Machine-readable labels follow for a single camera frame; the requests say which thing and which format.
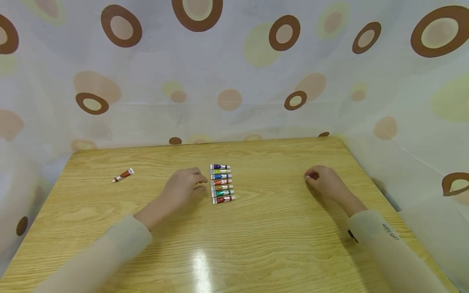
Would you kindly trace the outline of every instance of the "right hand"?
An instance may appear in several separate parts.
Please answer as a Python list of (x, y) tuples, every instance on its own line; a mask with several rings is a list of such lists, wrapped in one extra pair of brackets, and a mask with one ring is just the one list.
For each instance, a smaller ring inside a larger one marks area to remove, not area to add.
[(167, 208), (177, 210), (184, 206), (192, 197), (197, 196), (207, 190), (198, 183), (207, 183), (208, 180), (202, 175), (197, 167), (177, 170), (159, 195), (159, 199), (167, 205)]
[(198, 183), (207, 183), (208, 179), (202, 175), (197, 167), (176, 171), (160, 195), (149, 202), (134, 215), (148, 231), (152, 231), (164, 218), (186, 205), (191, 198), (205, 192), (207, 188)]
[(305, 173), (306, 182), (322, 195), (330, 197), (337, 203), (352, 194), (334, 169), (317, 165), (309, 168)]
[(304, 176), (311, 187), (335, 201), (349, 217), (366, 210), (360, 199), (353, 195), (334, 169), (317, 165), (306, 170)]

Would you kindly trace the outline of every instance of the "row of paint tubes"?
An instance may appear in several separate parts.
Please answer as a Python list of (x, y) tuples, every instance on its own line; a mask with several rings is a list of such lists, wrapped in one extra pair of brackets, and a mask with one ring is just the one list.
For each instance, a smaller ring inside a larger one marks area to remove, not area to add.
[(210, 165), (210, 184), (212, 192), (213, 204), (227, 203), (236, 199), (236, 196), (232, 195), (235, 193), (233, 190), (233, 182), (230, 178), (231, 166), (228, 165)]

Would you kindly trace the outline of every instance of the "white sleeve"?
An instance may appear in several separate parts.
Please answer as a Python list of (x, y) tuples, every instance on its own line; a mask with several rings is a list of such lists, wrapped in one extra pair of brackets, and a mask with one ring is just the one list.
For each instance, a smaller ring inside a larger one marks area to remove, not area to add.
[(356, 213), (348, 225), (393, 292), (447, 293), (439, 279), (377, 211)]
[(126, 261), (151, 242), (151, 233), (133, 216), (125, 217), (84, 251), (42, 282), (35, 293), (96, 291)]

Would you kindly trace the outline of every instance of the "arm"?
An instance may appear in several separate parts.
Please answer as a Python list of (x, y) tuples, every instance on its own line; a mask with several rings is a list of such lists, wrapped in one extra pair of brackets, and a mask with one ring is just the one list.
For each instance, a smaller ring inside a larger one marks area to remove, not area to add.
[(427, 265), (402, 241), (375, 210), (354, 214), (352, 234), (371, 255), (393, 292), (447, 292)]
[(68, 260), (36, 288), (35, 293), (94, 292), (126, 261), (151, 242), (151, 231), (171, 213), (204, 192), (208, 182), (199, 168), (178, 170), (153, 201), (134, 216), (127, 216), (91, 246)]
[(151, 234), (147, 228), (134, 217), (127, 216), (91, 246), (68, 260), (34, 292), (93, 292), (150, 242)]
[(393, 292), (447, 292), (425, 263), (400, 240), (391, 225), (377, 211), (368, 210), (333, 169), (314, 166), (306, 171), (305, 179), (349, 216), (352, 234), (371, 255)]

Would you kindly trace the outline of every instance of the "polka dot curtain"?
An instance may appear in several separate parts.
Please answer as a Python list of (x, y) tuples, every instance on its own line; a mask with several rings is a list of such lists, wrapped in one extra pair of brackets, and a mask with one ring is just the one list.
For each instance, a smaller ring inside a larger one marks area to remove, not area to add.
[(0, 1), (0, 265), (76, 151), (334, 136), (469, 290), (468, 8)]

